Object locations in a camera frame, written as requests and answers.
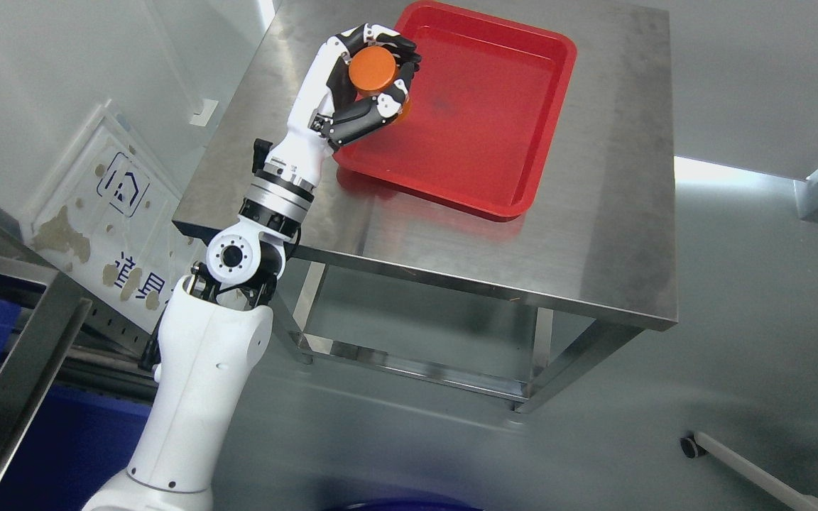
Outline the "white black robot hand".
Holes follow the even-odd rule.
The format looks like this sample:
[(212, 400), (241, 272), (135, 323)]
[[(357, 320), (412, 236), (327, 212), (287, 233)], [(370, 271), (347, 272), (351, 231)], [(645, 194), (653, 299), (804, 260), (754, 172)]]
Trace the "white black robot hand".
[[(397, 74), (382, 92), (361, 98), (349, 71), (359, 52), (367, 48), (383, 49), (395, 58)], [(421, 61), (416, 43), (390, 27), (364, 23), (330, 36), (306, 72), (287, 119), (287, 132), (270, 149), (266, 164), (279, 177), (313, 191), (320, 185), (325, 159), (396, 122)]]

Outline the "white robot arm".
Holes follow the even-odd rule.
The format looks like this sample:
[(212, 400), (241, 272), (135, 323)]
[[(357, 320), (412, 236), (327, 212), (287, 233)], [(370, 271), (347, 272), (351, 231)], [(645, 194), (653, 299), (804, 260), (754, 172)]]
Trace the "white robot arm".
[(314, 201), (320, 166), (256, 171), (238, 221), (178, 280), (157, 333), (153, 407), (125, 469), (85, 510), (211, 510), (213, 476), (241, 391), (271, 338), (285, 242)]

